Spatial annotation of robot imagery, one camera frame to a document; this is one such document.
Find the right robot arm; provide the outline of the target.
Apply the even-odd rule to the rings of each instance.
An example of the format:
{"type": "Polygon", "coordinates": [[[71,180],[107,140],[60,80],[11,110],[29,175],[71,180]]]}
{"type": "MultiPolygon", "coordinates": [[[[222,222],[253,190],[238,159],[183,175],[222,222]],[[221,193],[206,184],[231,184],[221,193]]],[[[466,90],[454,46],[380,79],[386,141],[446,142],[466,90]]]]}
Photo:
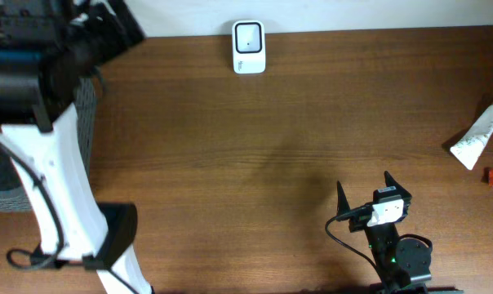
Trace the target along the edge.
{"type": "Polygon", "coordinates": [[[408,216],[412,195],[388,171],[385,187],[373,192],[372,200],[351,208],[342,184],[338,182],[336,214],[325,224],[326,234],[342,247],[370,263],[380,281],[369,286],[370,293],[459,293],[454,287],[430,288],[433,243],[417,234],[400,235],[396,224],[408,216]],[[372,256],[367,256],[334,236],[329,230],[334,221],[347,221],[349,231],[366,235],[372,256]]]}

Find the white floral cream tube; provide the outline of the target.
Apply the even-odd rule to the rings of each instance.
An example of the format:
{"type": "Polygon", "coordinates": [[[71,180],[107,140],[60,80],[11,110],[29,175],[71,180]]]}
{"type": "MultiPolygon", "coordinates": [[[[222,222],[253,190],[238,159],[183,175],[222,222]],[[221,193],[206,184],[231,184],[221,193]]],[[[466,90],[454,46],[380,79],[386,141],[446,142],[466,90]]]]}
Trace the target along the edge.
{"type": "Polygon", "coordinates": [[[468,170],[472,170],[493,134],[493,103],[486,108],[450,152],[468,170]]]}

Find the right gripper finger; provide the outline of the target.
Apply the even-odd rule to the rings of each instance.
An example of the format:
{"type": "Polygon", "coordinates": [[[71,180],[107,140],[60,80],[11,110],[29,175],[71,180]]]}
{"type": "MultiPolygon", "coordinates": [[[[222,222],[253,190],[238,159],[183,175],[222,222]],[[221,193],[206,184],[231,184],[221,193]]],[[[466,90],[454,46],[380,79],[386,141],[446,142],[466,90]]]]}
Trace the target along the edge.
{"type": "Polygon", "coordinates": [[[337,181],[336,183],[336,188],[337,188],[337,216],[342,216],[348,212],[351,211],[348,199],[346,198],[344,189],[342,187],[342,184],[337,181]]]}
{"type": "Polygon", "coordinates": [[[392,177],[388,171],[384,172],[384,181],[388,188],[394,187],[396,190],[405,191],[405,189],[392,177]]]}

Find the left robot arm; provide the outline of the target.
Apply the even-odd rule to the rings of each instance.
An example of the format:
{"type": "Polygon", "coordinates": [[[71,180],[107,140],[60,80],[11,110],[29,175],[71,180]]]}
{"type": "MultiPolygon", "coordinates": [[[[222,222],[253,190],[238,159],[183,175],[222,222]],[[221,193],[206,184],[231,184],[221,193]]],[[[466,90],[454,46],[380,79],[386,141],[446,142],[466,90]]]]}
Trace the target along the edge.
{"type": "Polygon", "coordinates": [[[78,143],[82,78],[143,42],[122,0],[0,2],[0,152],[12,162],[41,240],[24,270],[78,265],[108,293],[150,293],[133,242],[133,203],[95,200],[78,143]]]}

